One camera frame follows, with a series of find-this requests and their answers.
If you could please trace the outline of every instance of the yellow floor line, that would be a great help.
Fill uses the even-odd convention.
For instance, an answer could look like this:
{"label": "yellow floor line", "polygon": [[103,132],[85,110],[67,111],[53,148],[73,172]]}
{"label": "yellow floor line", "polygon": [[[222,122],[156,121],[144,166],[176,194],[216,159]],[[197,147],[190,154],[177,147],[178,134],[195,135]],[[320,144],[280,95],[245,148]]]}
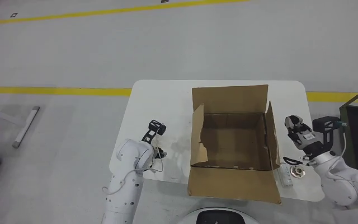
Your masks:
{"label": "yellow floor line", "polygon": [[[0,94],[130,96],[130,88],[0,87]],[[306,92],[309,102],[347,102],[358,92]]]}
{"label": "yellow floor line", "polygon": [[130,88],[0,87],[0,94],[130,96]]}
{"label": "yellow floor line", "polygon": [[107,15],[107,14],[125,13],[125,12],[138,12],[138,11],[148,11],[148,10],[163,10],[166,8],[203,6],[206,4],[221,4],[221,3],[248,2],[248,1],[249,0],[203,0],[203,1],[194,1],[194,2],[162,3],[154,6],[136,6],[130,8],[116,8],[113,10],[75,12],[75,13],[66,13],[61,15],[48,15],[48,16],[38,16],[38,17],[30,17],[30,18],[11,18],[8,20],[0,20],[0,24],[9,24],[15,22],[30,22],[30,21],[39,21],[39,20],[55,20],[59,18],[72,18],[72,17],[83,17],[83,16],[98,16],[98,15]]}
{"label": "yellow floor line", "polygon": [[306,94],[309,102],[347,102],[358,92],[306,92]]}

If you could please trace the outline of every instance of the round base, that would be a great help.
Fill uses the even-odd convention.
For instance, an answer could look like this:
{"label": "round base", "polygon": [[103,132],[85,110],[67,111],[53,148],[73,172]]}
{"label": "round base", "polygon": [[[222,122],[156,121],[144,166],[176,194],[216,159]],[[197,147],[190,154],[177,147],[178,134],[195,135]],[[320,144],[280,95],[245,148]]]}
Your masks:
{"label": "round base", "polygon": [[201,208],[187,214],[178,224],[259,224],[254,218],[230,208]]}

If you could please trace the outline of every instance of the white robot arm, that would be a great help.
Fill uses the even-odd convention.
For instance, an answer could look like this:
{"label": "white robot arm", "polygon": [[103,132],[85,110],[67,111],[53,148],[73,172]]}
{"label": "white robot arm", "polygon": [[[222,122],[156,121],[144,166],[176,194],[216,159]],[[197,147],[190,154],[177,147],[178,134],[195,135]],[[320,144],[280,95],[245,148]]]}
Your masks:
{"label": "white robot arm", "polygon": [[165,130],[165,125],[152,120],[149,123],[149,131],[141,142],[126,139],[116,149],[120,169],[112,174],[110,185],[102,188],[107,194],[103,224],[133,223],[144,182],[143,172],[159,171],[151,169],[153,161],[166,156],[160,148],[153,147],[150,143],[156,134],[162,135]]}
{"label": "white robot arm", "polygon": [[[322,130],[330,132],[329,138],[333,139],[333,129],[346,126],[346,123],[337,120],[329,120],[328,125],[324,124]],[[314,171],[321,177],[321,186],[325,195],[336,204],[349,206],[358,201],[358,170],[346,165],[342,155],[337,156],[330,151],[333,142],[327,144],[327,136],[324,136],[324,143],[312,129],[303,123],[299,116],[288,116],[285,119],[285,126],[288,129],[288,136],[299,150],[306,154],[309,161],[306,165],[313,166]],[[284,157],[289,165],[303,164],[300,161]]]}

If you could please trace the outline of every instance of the white table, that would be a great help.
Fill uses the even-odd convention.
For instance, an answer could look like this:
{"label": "white table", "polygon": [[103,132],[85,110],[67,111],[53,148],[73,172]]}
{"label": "white table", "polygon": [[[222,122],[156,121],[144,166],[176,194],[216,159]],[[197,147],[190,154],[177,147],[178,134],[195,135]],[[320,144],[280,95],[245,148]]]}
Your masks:
{"label": "white table", "polygon": [[[298,115],[312,126],[304,86],[297,81],[241,81],[241,80],[141,80],[134,84],[116,146],[110,162],[110,170],[118,170],[115,157],[116,147],[125,138],[140,141],[148,130],[148,123],[155,119],[167,126],[163,136],[158,137],[159,146],[168,153],[163,159],[164,172],[144,173],[146,179],[187,184],[190,172],[190,142],[192,122],[193,87],[248,86],[268,84],[268,100],[272,102],[280,157],[302,158],[299,151],[287,136],[284,119]],[[160,162],[154,166],[160,169]],[[294,186],[283,188],[275,174],[281,197],[312,202],[324,198],[321,179],[311,167],[305,167],[306,175],[301,179],[292,178]]]}

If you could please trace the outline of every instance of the open cardboard box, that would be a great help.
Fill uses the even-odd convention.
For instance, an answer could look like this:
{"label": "open cardboard box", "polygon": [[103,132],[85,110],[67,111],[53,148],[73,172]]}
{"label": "open cardboard box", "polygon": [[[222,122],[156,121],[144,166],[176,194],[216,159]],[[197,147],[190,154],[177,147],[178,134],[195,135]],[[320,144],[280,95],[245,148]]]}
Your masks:
{"label": "open cardboard box", "polygon": [[268,85],[193,88],[188,193],[281,204]]}

